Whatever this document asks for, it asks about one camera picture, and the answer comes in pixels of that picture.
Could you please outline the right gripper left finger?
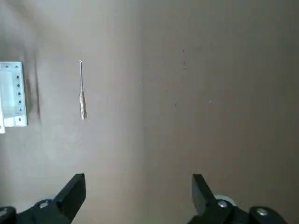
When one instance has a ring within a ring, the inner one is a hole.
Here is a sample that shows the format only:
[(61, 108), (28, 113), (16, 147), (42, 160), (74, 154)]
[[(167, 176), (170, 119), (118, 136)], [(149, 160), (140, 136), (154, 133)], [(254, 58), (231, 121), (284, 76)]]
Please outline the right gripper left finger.
[(75, 174), (53, 199), (44, 199), (18, 213), (1, 207), (2, 224), (70, 224), (86, 199), (85, 175)]

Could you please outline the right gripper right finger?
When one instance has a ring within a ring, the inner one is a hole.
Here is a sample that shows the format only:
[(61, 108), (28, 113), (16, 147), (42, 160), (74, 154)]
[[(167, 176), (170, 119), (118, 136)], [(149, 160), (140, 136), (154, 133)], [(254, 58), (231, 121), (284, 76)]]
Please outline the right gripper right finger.
[(251, 207), (248, 212), (229, 200), (217, 199), (203, 175), (192, 175), (192, 200), (197, 214), (188, 224), (285, 224), (285, 219), (275, 210)]

